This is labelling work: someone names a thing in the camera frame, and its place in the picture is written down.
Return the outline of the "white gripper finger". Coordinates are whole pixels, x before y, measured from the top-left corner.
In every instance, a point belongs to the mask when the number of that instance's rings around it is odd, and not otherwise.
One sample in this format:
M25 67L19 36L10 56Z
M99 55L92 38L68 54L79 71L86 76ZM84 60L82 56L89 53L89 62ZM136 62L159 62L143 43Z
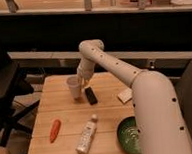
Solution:
M80 90L82 91L85 87L85 81L84 81L84 78L83 77L78 77L78 84L79 84L79 87L80 87Z

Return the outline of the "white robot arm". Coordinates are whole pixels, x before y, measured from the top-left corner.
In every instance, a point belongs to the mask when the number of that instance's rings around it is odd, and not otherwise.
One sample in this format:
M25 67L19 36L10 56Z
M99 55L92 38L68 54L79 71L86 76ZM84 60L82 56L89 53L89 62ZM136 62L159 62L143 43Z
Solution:
M118 60L103 49L104 43L98 39L79 44L78 78L87 84L97 63L131 89L140 152L192 154L192 138L169 78L160 72L142 70Z

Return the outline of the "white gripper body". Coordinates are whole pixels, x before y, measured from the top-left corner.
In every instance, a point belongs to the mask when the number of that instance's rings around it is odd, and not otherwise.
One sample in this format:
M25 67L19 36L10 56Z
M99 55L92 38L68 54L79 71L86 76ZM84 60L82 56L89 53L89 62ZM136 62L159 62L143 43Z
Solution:
M77 78L80 82L89 81L94 73L94 64L90 60L82 57L77 68Z

